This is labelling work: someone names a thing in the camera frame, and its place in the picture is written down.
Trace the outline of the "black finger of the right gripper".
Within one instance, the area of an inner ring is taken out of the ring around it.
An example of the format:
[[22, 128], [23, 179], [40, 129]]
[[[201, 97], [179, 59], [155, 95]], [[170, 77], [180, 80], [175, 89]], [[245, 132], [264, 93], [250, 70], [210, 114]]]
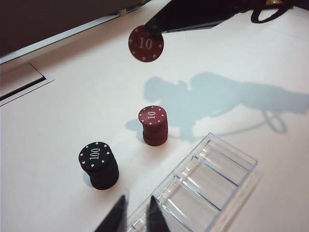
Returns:
[[242, 9], [241, 0], [171, 0], [144, 26], [150, 34], [209, 29]]

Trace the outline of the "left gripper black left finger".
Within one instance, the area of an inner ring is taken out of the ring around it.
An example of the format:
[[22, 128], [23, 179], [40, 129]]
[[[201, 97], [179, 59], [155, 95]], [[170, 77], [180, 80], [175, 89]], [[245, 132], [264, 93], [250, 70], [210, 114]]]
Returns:
[[121, 195], [95, 232], [126, 232], [127, 197]]

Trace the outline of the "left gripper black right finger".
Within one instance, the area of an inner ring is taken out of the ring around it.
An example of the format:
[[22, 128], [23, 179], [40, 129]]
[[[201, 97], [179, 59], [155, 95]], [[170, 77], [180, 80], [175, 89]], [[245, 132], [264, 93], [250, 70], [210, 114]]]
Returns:
[[146, 211], [146, 231], [147, 232], [168, 232], [169, 228], [161, 210], [152, 195], [150, 204]]

